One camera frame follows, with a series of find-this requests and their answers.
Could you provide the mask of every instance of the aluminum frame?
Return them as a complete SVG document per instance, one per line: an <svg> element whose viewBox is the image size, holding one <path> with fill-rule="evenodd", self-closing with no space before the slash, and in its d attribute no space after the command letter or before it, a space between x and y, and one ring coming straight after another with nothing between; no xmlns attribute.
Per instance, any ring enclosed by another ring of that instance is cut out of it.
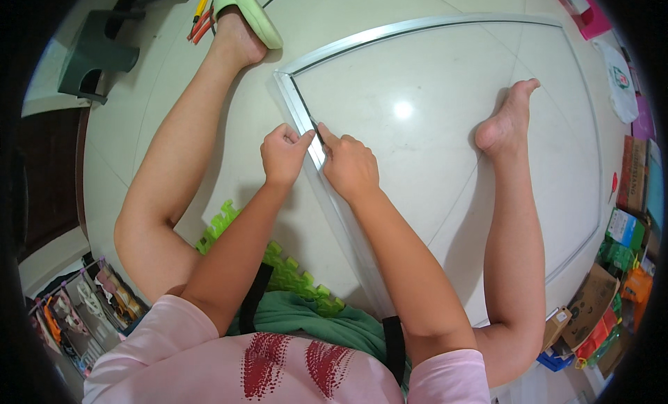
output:
<svg viewBox="0 0 668 404"><path fill-rule="evenodd" d="M322 64L329 59L346 54L347 52L364 46L372 45L378 41L388 40L399 35L420 32L423 30L436 29L440 27L447 27L453 25L465 24L481 24L481 23L513 23L513 24L531 24L544 25L548 27L555 27L562 30L564 38L571 49L572 55L575 58L576 64L582 77L585 90L589 97L589 106L594 120L594 128L596 133L597 147L598 147L598 169L599 169L599 191L598 198L600 206L603 204L602 188L603 188L603 162L601 158L601 144L598 135L598 122L596 112L594 110L593 101L589 92L589 86L585 79L584 72L580 61L575 54L572 43L566 34L563 25L553 19L539 16L527 16L523 14L504 14L504 13L479 13L479 14L460 14L456 16L431 16L420 19L407 20L405 22L398 22L388 24L373 29L365 30L364 32L350 35L347 38L332 42L322 48L316 49L306 55L292 61L286 66L274 71L274 79L279 87L279 91L285 100L287 109L295 121L295 126L299 135L302 135L315 127L311 121L311 115L307 108L304 99L296 85L295 76L306 70ZM369 297L372 307L375 309L377 316L381 318L395 315L395 311L391 306L388 292L385 289L383 279L376 266L376 259L369 242L367 241L363 231L360 229L355 216L350 210L348 204L343 200L336 191L331 188L331 185L323 175L322 168L325 163L326 155L323 146L319 139L313 139L309 149L309 158L311 162L305 162L307 167L307 175L311 181L313 191L321 204L321 208L326 216L332 231L335 233L339 245L341 246L344 255L350 262L353 271L358 278L363 289ZM555 279L571 261L588 245L592 237L597 233L601 227L601 208L598 209L597 226L594 231L589 234L586 240L580 245L575 252L566 259L553 272L547 275L545 284ZM335 216L338 220L332 221L330 218ZM486 325L488 320L481 321L475 326Z"/></svg>

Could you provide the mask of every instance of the red print on shirt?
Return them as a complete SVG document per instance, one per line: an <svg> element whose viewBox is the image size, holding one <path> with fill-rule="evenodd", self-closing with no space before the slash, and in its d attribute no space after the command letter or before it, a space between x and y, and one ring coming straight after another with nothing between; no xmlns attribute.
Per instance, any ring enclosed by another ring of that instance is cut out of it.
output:
<svg viewBox="0 0 668 404"><path fill-rule="evenodd" d="M258 401L273 393L280 384L285 353L292 336L277 333L255 333L244 351L242 385L247 399Z"/></svg>
<svg viewBox="0 0 668 404"><path fill-rule="evenodd" d="M306 349L309 374L326 398L332 399L334 391L341 386L352 357L352 349L329 343L313 341Z"/></svg>

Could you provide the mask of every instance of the leg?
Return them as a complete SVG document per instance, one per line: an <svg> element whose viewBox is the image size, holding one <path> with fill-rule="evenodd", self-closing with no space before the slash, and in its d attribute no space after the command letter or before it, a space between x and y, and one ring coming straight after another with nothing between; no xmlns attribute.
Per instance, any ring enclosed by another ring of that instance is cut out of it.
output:
<svg viewBox="0 0 668 404"><path fill-rule="evenodd" d="M529 96L536 79L513 85L476 144L492 160L496 195L484 261L490 325L475 329L490 387L512 381L540 353L545 328L545 251L529 173Z"/></svg>
<svg viewBox="0 0 668 404"><path fill-rule="evenodd" d="M266 52L238 8L225 8L211 49L162 121L129 187L113 240L123 267L151 301L185 284L200 260L173 228L204 177L232 80Z"/></svg>

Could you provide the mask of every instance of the green stool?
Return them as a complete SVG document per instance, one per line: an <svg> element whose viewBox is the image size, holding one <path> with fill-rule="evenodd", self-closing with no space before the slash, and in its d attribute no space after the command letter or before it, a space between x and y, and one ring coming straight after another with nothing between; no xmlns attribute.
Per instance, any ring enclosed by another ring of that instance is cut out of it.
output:
<svg viewBox="0 0 668 404"><path fill-rule="evenodd" d="M104 34L107 21L109 18L143 19L144 16L144 11L93 10L88 13L65 57L58 92L105 104L105 96L81 91L81 81L93 70L129 72L139 58L139 48L122 45Z"/></svg>

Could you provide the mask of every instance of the green slipper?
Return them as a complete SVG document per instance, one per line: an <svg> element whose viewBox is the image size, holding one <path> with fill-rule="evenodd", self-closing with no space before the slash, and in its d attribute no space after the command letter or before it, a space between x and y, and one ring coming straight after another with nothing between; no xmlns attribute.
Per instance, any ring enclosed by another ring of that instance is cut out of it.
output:
<svg viewBox="0 0 668 404"><path fill-rule="evenodd" d="M267 13L264 13L264 9L257 0L213 0L216 20L218 19L218 13L223 8L232 4L239 7L241 14L250 25L250 28L267 45L267 48L280 49L283 47L283 39L280 37L279 31L271 23L269 16L267 16Z"/></svg>

